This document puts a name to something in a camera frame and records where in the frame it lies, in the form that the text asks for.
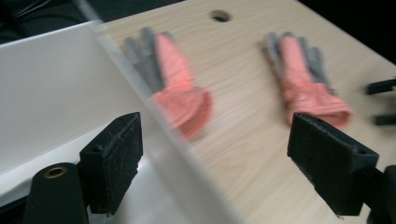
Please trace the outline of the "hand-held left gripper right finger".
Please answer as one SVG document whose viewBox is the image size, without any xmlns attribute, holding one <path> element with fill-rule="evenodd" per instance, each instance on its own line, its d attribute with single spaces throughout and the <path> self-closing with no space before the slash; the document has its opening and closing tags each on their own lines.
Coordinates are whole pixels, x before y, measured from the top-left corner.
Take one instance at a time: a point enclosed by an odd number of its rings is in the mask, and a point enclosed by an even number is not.
<svg viewBox="0 0 396 224">
<path fill-rule="evenodd" d="M 296 113 L 287 155 L 338 216 L 357 216 L 363 183 L 379 155 L 328 122 Z"/>
</svg>

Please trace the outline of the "orange and grey glove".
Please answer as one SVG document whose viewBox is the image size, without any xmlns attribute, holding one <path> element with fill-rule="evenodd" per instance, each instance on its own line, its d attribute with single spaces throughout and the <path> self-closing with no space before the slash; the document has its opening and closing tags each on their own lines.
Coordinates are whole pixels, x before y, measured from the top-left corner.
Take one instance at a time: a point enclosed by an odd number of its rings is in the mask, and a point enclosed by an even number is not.
<svg viewBox="0 0 396 224">
<path fill-rule="evenodd" d="M 123 50 L 166 123 L 186 139 L 199 134 L 210 121 L 213 97 L 210 90 L 194 85 L 188 57 L 173 36 L 145 27 L 138 39 L 124 39 Z"/>
<path fill-rule="evenodd" d="M 269 33 L 264 49 L 280 83 L 288 123 L 295 113 L 322 119 L 340 129 L 352 120 L 353 110 L 329 82 L 322 52 L 305 37 Z"/>
</svg>

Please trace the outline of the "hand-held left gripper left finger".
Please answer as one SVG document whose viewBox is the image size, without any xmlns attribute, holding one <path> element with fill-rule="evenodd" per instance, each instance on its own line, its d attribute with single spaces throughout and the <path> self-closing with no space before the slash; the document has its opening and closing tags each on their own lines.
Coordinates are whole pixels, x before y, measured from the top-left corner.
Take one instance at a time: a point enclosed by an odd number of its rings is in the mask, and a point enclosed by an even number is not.
<svg viewBox="0 0 396 224">
<path fill-rule="evenodd" d="M 111 121 L 80 152 L 78 168 L 86 180 L 93 214 L 115 215 L 143 156 L 139 112 Z"/>
</svg>

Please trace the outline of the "white box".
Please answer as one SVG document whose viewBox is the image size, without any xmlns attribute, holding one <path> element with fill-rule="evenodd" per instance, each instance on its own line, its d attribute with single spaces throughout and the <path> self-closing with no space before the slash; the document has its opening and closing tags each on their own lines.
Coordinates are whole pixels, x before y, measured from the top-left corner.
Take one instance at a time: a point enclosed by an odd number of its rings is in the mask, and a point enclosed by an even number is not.
<svg viewBox="0 0 396 224">
<path fill-rule="evenodd" d="M 90 223 L 246 224 L 95 21 L 0 45 L 0 206 L 27 195 L 39 170 L 77 162 L 108 123 L 135 111 L 138 173 L 117 213 L 90 215 Z"/>
</svg>

